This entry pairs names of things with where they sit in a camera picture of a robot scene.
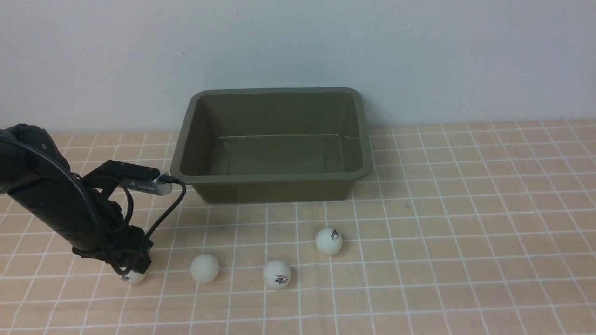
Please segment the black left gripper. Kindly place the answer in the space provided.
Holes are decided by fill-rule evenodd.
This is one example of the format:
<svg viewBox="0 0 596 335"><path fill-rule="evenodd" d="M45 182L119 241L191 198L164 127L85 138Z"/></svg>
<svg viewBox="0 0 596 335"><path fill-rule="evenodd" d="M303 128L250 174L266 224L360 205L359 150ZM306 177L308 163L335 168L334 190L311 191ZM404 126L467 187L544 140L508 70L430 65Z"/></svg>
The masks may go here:
<svg viewBox="0 0 596 335"><path fill-rule="evenodd" d="M153 242L144 242L145 233L140 227L128 224L121 206L113 201L106 201L107 207L96 206L96 219L100 227L91 227L77 232L72 252L81 258L96 259L111 265L102 238L107 241L107 249L115 260L115 265L122 271L131 267L129 275L146 274L152 263L149 251Z"/></svg>

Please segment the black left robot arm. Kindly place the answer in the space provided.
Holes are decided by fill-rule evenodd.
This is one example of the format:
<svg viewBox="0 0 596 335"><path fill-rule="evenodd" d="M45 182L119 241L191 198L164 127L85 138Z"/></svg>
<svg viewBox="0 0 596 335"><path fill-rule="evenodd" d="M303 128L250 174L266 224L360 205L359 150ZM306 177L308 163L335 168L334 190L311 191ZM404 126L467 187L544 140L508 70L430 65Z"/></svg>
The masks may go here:
<svg viewBox="0 0 596 335"><path fill-rule="evenodd" d="M118 176L94 170L72 172L45 129L18 124L1 131L1 193L45 223L82 258L144 274L153 243L110 196L122 186Z"/></svg>

